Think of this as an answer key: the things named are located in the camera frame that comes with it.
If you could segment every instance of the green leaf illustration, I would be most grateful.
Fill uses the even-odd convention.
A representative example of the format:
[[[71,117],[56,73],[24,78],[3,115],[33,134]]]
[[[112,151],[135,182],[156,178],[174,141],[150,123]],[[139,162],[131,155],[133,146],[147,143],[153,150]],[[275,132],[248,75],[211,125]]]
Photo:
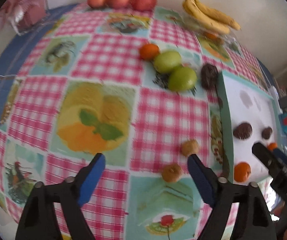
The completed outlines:
[[[107,123],[98,124],[94,133],[99,133],[101,137],[106,141],[116,140],[123,136],[122,131]]]
[[[81,109],[80,114],[79,114],[79,118],[80,118],[82,124],[87,125],[87,126],[95,126],[96,127],[99,123],[97,117],[95,115],[89,113],[85,109]]]

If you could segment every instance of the tablecloth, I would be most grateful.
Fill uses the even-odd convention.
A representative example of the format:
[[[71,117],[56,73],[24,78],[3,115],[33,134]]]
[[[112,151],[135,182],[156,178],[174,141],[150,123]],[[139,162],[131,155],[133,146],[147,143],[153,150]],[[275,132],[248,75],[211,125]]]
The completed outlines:
[[[165,90],[166,77],[141,60],[138,49],[147,42],[174,49],[198,74],[211,63],[265,90],[257,59],[237,42],[219,45],[196,36],[177,12],[162,7],[137,12],[79,4],[51,15],[53,25],[16,37],[16,49],[11,43],[0,58],[0,206],[18,222],[36,181],[60,183],[103,152],[106,169],[82,207],[96,239],[196,238],[211,208],[201,200],[180,144],[195,138],[201,161],[221,173],[218,97],[201,88],[200,78],[188,92]],[[173,184],[160,176],[170,163],[184,172]],[[266,198],[268,186],[269,180],[260,183]],[[55,208],[69,239],[61,206]]]

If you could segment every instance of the green fruit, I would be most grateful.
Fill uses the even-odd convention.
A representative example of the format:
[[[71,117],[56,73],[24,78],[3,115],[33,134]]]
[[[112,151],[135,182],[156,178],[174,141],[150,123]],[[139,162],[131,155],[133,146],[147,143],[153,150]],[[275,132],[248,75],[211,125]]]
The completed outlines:
[[[192,89],[197,82],[196,72],[189,68],[178,68],[171,73],[168,80],[168,89],[174,92],[180,92]]]
[[[181,56],[175,50],[168,50],[155,57],[153,66],[161,74],[170,73],[181,64]]]

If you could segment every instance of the banana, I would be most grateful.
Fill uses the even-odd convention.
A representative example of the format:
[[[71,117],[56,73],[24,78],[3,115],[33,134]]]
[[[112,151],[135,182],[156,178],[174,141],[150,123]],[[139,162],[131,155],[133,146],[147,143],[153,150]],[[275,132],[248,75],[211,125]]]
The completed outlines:
[[[219,34],[229,34],[230,29],[227,25],[217,22],[205,15],[195,3],[195,0],[185,0],[182,4],[184,10],[198,20],[206,29],[217,32]]]
[[[210,18],[217,20],[223,24],[226,24],[230,26],[231,28],[234,28],[235,30],[239,31],[241,29],[239,23],[237,23],[232,17],[224,14],[223,12],[216,10],[214,8],[210,8],[203,3],[201,3],[199,0],[194,0],[197,7],[202,11],[205,15],[209,16]]]

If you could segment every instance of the tangerine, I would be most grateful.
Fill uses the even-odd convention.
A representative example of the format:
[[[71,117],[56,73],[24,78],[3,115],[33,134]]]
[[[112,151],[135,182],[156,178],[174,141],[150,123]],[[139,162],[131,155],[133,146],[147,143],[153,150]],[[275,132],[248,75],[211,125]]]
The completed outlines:
[[[156,44],[148,43],[139,49],[139,54],[143,60],[150,61],[160,54],[160,50]]]
[[[233,178],[236,182],[245,182],[251,175],[251,167],[246,162],[235,165]]]
[[[274,149],[278,148],[278,145],[276,143],[270,143],[267,148],[272,152]]]
[[[210,39],[210,40],[213,40],[213,41],[216,41],[217,38],[218,38],[218,35],[213,34],[213,33],[209,33],[209,32],[204,32],[203,35],[204,35],[206,38],[208,38],[208,39]]]

